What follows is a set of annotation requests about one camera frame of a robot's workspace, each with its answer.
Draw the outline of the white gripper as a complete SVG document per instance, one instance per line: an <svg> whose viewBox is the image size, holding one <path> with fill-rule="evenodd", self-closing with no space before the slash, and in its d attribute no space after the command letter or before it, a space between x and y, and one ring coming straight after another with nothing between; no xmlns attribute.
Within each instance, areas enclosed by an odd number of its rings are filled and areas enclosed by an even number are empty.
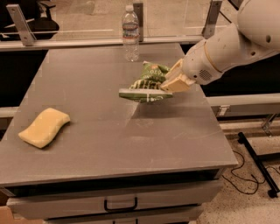
<svg viewBox="0 0 280 224"><path fill-rule="evenodd" d="M197 84L207 85L223 75L223 72L213 65L206 43L201 40L189 49L183 59L175 63L160 86L162 90L167 93L185 92L195 81Z"/></svg>

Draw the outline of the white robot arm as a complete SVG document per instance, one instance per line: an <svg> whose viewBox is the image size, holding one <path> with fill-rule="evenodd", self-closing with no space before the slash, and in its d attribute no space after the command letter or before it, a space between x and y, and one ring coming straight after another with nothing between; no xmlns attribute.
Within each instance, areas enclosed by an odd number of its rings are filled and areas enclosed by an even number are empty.
<svg viewBox="0 0 280 224"><path fill-rule="evenodd" d="M207 85L228 70L280 52L280 0L243 0L237 21L191 47L171 68L160 88L185 92Z"/></svg>

